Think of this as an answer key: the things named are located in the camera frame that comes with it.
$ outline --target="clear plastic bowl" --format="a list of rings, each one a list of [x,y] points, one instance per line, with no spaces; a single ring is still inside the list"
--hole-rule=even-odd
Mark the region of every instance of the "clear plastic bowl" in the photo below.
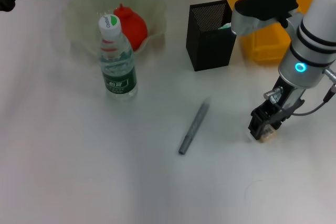
[[[100,42],[98,20],[104,14],[113,14],[120,4],[139,14],[147,25],[148,37],[136,54],[144,49],[151,38],[165,33],[164,0],[70,0],[64,13],[67,38],[96,56]]]

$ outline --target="red object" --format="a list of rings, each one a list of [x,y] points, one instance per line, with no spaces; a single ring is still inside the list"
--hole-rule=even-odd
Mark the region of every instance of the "red object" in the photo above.
[[[131,8],[123,7],[122,4],[113,13],[120,19],[122,32],[130,41],[133,50],[137,50],[147,38],[145,21]]]

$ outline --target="bottle label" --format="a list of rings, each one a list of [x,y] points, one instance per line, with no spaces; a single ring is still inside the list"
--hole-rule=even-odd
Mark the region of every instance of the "bottle label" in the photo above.
[[[124,76],[109,76],[103,73],[106,88],[114,94],[126,94],[136,85],[135,68]]]

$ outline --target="blue indicator light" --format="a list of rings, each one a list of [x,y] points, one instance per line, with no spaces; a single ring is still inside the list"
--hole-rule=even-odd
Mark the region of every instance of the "blue indicator light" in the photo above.
[[[304,63],[296,63],[295,64],[295,69],[296,69],[296,71],[302,73],[302,72],[305,72],[307,67],[306,67],[306,64],[304,64]]]

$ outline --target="plastic water bottle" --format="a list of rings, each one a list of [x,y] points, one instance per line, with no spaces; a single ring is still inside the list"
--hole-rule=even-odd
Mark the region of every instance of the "plastic water bottle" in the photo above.
[[[106,14],[99,19],[102,36],[99,65],[108,93],[116,100],[128,100],[138,91],[134,53],[121,31],[117,16]]]

